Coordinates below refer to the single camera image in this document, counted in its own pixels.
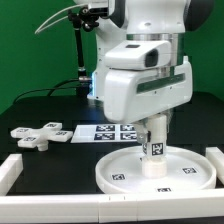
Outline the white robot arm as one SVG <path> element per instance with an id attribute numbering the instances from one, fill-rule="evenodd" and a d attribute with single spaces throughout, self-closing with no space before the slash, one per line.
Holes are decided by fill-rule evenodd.
<path id="1" fill-rule="evenodd" d="M 73 0 L 86 26 L 96 26 L 97 67 L 89 98 L 113 123 L 152 138 L 156 117 L 192 97 L 192 67 L 183 37 L 209 17 L 214 0 Z"/>

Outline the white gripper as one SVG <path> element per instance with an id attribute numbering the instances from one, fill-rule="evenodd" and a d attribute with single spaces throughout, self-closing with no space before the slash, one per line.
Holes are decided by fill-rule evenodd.
<path id="1" fill-rule="evenodd" d="M 188 61 L 177 66 L 172 79 L 159 78 L 156 69 L 111 69 L 105 78 L 104 114 L 110 122 L 134 123 L 137 141 L 150 141 L 148 125 L 141 119 L 188 102 L 192 97 L 192 68 Z"/>

